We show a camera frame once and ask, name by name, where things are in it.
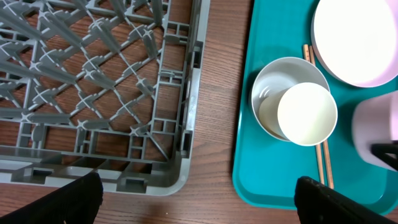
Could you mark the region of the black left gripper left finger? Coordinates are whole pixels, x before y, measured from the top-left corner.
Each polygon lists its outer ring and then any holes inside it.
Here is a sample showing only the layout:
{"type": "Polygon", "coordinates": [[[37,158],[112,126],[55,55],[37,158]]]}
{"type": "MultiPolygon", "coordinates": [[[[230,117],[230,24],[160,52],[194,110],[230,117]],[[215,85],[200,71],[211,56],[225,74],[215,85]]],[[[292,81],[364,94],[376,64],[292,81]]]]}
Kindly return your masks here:
{"type": "Polygon", "coordinates": [[[103,184],[96,172],[1,217],[1,223],[93,223],[103,202],[103,184]]]}

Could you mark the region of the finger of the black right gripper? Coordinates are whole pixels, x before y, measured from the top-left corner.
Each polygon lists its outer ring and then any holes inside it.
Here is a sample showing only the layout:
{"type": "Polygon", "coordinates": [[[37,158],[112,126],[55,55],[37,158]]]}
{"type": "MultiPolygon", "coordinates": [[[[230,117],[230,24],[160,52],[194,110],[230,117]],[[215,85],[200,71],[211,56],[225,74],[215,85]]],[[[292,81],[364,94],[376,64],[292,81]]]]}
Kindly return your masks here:
{"type": "Polygon", "coordinates": [[[372,144],[371,153],[397,171],[397,142],[372,144]]]}

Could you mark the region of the white paper cup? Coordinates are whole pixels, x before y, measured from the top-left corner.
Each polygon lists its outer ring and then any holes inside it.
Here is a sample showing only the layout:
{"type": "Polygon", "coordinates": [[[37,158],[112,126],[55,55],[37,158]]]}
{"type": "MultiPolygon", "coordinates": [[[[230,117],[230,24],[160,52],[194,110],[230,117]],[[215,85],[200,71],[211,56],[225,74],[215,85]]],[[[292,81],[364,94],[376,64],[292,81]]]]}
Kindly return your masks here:
{"type": "Polygon", "coordinates": [[[334,131],[338,110],[326,88],[305,82],[265,98],[258,118],[275,137],[299,146],[315,146],[334,131]]]}

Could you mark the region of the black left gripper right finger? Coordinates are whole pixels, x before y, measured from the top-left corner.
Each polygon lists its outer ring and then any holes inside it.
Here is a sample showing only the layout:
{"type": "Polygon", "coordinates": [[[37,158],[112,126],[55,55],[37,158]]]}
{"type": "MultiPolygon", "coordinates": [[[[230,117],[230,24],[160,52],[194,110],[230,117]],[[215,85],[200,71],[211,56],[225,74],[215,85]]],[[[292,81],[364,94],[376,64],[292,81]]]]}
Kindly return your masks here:
{"type": "Polygon", "coordinates": [[[301,224],[397,224],[307,176],[297,180],[294,204],[301,224]]]}

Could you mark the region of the pink bowl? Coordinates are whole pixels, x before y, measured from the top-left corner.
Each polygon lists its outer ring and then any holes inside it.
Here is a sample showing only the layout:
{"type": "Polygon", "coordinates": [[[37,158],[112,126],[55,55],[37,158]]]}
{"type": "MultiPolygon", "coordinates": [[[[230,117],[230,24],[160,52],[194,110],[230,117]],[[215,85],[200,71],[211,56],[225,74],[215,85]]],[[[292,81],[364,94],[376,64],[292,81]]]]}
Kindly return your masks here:
{"type": "Polygon", "coordinates": [[[371,145],[397,142],[397,92],[360,102],[354,110],[352,135],[362,160],[393,170],[371,153],[371,145]]]}

